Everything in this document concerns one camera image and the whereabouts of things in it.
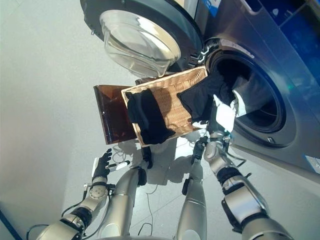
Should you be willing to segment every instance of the amber translucent panel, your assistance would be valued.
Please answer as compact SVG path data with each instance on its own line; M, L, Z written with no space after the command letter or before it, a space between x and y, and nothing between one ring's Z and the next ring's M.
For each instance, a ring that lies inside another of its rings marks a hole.
M121 90L129 88L129 86L98 85L93 88L106 144L137 138L121 96Z

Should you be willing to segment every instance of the black cloth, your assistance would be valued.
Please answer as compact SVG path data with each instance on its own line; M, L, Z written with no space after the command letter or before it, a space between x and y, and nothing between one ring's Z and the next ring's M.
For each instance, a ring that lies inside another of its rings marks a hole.
M213 96L229 105L235 98L219 72L213 72L196 85L177 94L183 107L190 113L192 122L210 119Z
M150 89L126 92L129 120L138 124L145 144L161 144L175 132L167 129L158 103Z

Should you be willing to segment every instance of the black joint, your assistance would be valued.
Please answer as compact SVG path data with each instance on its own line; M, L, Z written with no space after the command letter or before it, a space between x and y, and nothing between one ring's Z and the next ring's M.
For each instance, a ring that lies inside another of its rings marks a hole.
M242 176L242 174L235 167L224 167L217 173L216 178L222 186L225 181L234 176Z
M228 194L230 194L230 193L232 193L232 192L234 192L234 191L242 188L243 186L244 186L244 184L241 182L241 183L239 183L239 184L237 184L237 185L233 185L233 186L230 187L228 190L226 190L226 189L223 188L222 191L223 191L223 194L224 194L224 195L228 195Z
M240 223L237 221L237 219L235 218L235 216L233 215L233 213L231 212L230 208L228 207L226 201L223 199L222 202L222 207L223 207L223 210L229 220L229 223L232 225L233 227L233 231L236 232L236 233L242 233L242 228L241 228L241 225Z
M91 224L92 214L89 209L87 209L85 207L78 207L75 210L73 210L71 212L71 214L76 215L79 218L81 218L85 229Z
M187 192L188 192L189 182L190 182L190 178L187 178L186 180L184 180L184 184L182 187L182 194L185 196L187 195Z
M144 186L147 183L147 173L143 168L138 169L138 186Z
M106 183L106 182L104 182L104 181L97 181L97 182L94 182L94 183L92 183L92 185L91 185L91 189L94 187L94 186L104 186L104 187L106 187L106 188L108 188L108 184Z
M151 149L149 146L146 147L142 147L141 148L141 152L142 152L142 158L145 162L148 162L148 169L151 169L153 167L153 162L152 162L152 153L151 153Z
M83 227L78 227L76 224L69 222L68 220L62 218L60 219L60 222L64 223L65 225L68 225L69 227L77 230L79 233L83 233L84 232L84 228Z

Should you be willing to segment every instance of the washing machine door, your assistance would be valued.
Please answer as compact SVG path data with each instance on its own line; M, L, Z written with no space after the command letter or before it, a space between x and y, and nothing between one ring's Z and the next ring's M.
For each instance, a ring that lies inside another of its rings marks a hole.
M81 0L84 21L107 54L139 77L197 65L202 34L174 0Z

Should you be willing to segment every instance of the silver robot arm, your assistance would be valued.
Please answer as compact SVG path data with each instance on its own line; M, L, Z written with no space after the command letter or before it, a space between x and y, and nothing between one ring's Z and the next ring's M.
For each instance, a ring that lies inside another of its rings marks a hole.
M269 217L265 199L228 158L229 140L223 131L210 135L204 159L222 186L222 207L235 232L243 240L292 240L290 234Z
M100 158L96 158L92 171L92 185L88 196L70 214L47 226L37 240L81 240L82 236L106 204L109 189L108 174L115 166L109 165L111 149Z

